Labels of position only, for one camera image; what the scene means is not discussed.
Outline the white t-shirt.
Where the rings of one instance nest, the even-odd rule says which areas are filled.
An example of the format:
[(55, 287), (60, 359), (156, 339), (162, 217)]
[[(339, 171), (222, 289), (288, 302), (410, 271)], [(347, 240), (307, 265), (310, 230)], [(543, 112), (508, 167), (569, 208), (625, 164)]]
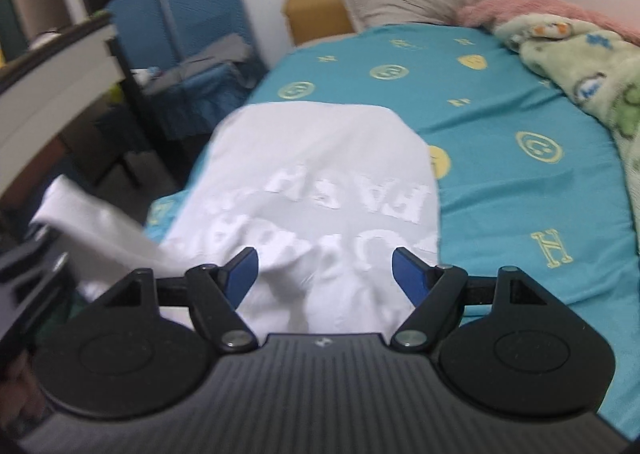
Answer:
[(35, 222), (65, 237), (91, 296), (137, 268), (180, 276), (254, 248), (259, 275), (239, 311), (259, 337), (389, 335), (411, 311), (393, 279), (393, 252), (438, 260), (430, 150), (398, 115), (370, 105), (236, 110), (159, 242), (64, 177), (48, 187)]

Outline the teal patterned bed sheet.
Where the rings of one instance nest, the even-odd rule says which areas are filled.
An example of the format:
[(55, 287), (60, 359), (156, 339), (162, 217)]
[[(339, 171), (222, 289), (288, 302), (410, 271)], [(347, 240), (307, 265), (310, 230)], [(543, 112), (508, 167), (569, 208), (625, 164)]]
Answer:
[(408, 156), (384, 133), (361, 131), (360, 155), (388, 167), (381, 179), (357, 169), (341, 147), (332, 150), (337, 169), (302, 156), (321, 145), (311, 134), (313, 112), (348, 142), (342, 110), (365, 105), (401, 120), (430, 150), (438, 191), (423, 206), (439, 218), (439, 237), (428, 247), (476, 273), (516, 263), (605, 336), (616, 372), (602, 414), (623, 434), (638, 434), (638, 234), (622, 163), (595, 119), (495, 37), (428, 25), (375, 28), (295, 51), (250, 96), (258, 103), (276, 106), (258, 136), (284, 142), (284, 168), (265, 192), (283, 217), (250, 212), (245, 186), (218, 188), (223, 140), (235, 146), (234, 168), (259, 155), (254, 139), (219, 125), (186, 188), (152, 203), (151, 240), (206, 256), (207, 230), (221, 244), (259, 236), (262, 264), (275, 266), (319, 245), (320, 228), (311, 236), (295, 229), (318, 214), (329, 223), (334, 257), (355, 260), (363, 275), (386, 271), (393, 249), (414, 232), (414, 195), (396, 174)]

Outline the grey cloth on chair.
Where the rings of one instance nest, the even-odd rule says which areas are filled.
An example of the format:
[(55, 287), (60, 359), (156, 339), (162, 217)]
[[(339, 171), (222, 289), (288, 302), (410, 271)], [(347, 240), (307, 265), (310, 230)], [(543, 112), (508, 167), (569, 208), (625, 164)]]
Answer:
[(154, 96), (170, 87), (182, 84), (187, 79), (198, 76), (206, 70), (224, 64), (242, 64), (253, 56), (253, 48), (235, 32), (223, 36), (180, 64), (163, 72), (142, 89), (147, 96)]

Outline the white black desk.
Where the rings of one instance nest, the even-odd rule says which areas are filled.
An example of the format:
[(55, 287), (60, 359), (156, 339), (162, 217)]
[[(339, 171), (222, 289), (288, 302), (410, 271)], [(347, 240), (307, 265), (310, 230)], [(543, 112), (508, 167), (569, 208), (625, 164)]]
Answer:
[(91, 129), (70, 134), (77, 118), (86, 118), (109, 88), (125, 78), (110, 48), (116, 30), (101, 13), (67, 29), (1, 70), (1, 209), (26, 205), (38, 184), (66, 156), (78, 157), (93, 184), (124, 154), (107, 147)]

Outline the pink fuzzy blanket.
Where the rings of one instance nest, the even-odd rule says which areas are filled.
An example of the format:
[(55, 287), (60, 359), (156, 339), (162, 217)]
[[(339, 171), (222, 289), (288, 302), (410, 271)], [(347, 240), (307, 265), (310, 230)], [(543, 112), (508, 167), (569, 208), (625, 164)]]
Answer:
[(493, 30), (520, 15), (527, 14), (552, 14), (562, 18), (574, 18), (595, 24), (610, 32), (616, 32), (623, 40), (635, 46), (639, 44), (638, 28), (629, 27), (601, 12), (588, 10), (563, 0), (482, 0), (459, 9), (456, 13), (456, 22), (459, 26), (484, 26)]

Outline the yellow wooden headboard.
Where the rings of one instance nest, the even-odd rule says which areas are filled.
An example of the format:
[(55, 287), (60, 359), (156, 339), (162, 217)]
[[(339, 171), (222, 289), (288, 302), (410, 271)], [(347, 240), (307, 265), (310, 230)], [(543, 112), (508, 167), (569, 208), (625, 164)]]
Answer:
[(285, 0), (283, 14), (296, 46), (357, 32), (342, 0)]

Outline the blue covered chair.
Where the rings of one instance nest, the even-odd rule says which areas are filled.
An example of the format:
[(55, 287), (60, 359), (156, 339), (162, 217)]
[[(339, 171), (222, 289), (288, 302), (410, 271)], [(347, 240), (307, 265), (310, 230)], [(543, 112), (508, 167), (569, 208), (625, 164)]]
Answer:
[(177, 62), (146, 87), (170, 140), (209, 134), (267, 73), (242, 0), (160, 0)]
[(146, 147), (173, 174), (168, 140), (142, 94), (142, 87), (134, 79), (134, 70), (148, 70), (150, 67), (168, 70), (176, 64), (160, 0), (111, 0), (106, 10), (116, 30), (108, 48), (124, 74), (119, 87), (130, 118), (142, 134)]

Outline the green cartoon blanket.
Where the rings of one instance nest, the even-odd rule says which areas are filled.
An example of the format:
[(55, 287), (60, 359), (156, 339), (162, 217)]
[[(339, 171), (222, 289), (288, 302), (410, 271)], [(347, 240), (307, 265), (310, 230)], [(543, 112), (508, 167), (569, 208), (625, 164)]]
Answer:
[(611, 133), (639, 221), (639, 47), (577, 18), (519, 15), (492, 31), (535, 74), (554, 82)]

